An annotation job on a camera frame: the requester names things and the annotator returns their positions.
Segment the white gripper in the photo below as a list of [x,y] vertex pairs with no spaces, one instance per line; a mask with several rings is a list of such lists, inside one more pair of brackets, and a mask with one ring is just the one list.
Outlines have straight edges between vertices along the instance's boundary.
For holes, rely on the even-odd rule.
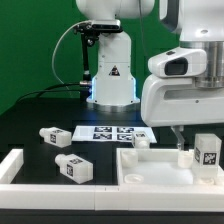
[[172,126],[177,148],[183,150],[184,127],[178,125],[224,122],[224,88],[196,88],[192,78],[150,75],[143,85],[141,118],[150,127]]

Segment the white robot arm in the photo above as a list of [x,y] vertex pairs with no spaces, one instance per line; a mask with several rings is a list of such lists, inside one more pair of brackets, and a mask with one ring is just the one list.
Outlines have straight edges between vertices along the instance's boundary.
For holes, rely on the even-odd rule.
[[153,36],[150,75],[141,94],[141,118],[150,127],[224,123],[224,0],[143,0],[175,33],[169,48]]

